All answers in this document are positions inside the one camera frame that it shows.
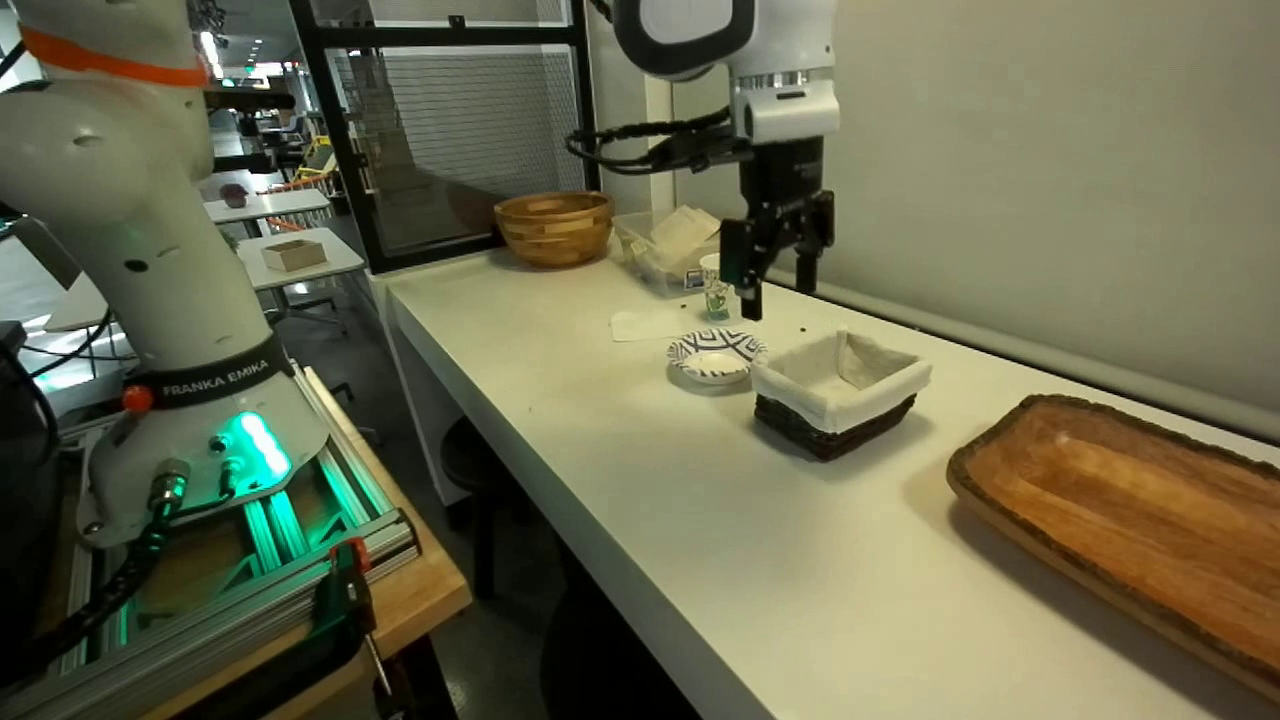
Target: bowl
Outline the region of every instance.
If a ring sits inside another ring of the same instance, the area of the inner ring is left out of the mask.
[[[734,393],[765,343],[749,333],[687,333],[668,350],[668,376],[693,393]]]
[[[609,254],[611,206],[601,193],[532,193],[491,210],[512,258],[535,268],[591,265]]]
[[[843,458],[901,426],[926,385],[926,359],[854,333],[831,333],[753,370],[756,421],[809,448]]]

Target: white square bowl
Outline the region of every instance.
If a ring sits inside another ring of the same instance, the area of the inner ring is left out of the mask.
[[[926,359],[854,333],[765,352],[753,370],[756,421],[821,459],[888,433],[926,385]]]

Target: metal frame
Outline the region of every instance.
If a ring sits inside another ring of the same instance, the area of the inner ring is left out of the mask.
[[[351,440],[328,421],[328,444],[314,458],[314,481],[335,502],[335,521],[344,534],[306,535],[289,491],[250,502],[239,510],[248,535],[248,558],[254,571],[174,618],[172,623],[137,637],[137,607],[125,604],[96,637],[63,653],[51,671],[20,694],[0,694],[0,718],[90,718],[90,710],[112,710],[112,718],[144,718],[147,710],[199,683],[207,671],[263,648],[283,630],[311,623],[314,583],[328,577],[328,551],[344,542],[363,542],[373,558],[373,577],[396,570],[417,551],[412,521],[379,491],[373,467],[360,459]],[[101,577],[109,577],[125,551],[73,549],[69,607],[78,607]]]
[[[452,238],[441,241],[424,254],[406,254],[406,258],[389,258],[379,244],[379,228],[376,228],[376,210],[373,195],[363,189],[360,177],[360,159],[344,124],[344,104],[335,98],[335,81],[328,74],[328,57],[331,49],[467,49],[467,45],[558,45],[572,53],[572,78],[576,78],[576,111],[581,111],[581,130],[594,134],[594,111],[591,111],[591,74],[586,74],[586,18],[582,18],[582,0],[566,0],[566,24],[565,29],[467,29],[465,18],[452,18],[448,29],[318,29],[311,0],[289,0],[293,5],[293,22],[294,22],[294,36],[301,49],[306,57],[311,70],[311,85],[314,85],[314,101],[318,111],[328,121],[328,135],[331,135],[331,158],[335,169],[344,177],[349,189],[349,206],[354,215],[354,228],[363,238],[363,254],[369,254],[369,268],[373,271],[389,271],[389,268],[406,268],[406,265],[431,265],[431,260],[448,260],[459,254],[477,254],[477,249],[491,249],[495,238],[480,231],[480,238]],[[582,184],[601,189],[601,169],[582,163]]]

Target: wooden cutting board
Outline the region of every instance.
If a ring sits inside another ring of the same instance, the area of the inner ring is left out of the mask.
[[[1115,409],[1030,395],[959,448],[964,510],[1280,702],[1280,472]]]

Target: white wall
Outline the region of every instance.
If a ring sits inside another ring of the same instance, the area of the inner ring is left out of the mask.
[[[1274,0],[838,0],[836,57],[823,281],[1280,414]]]

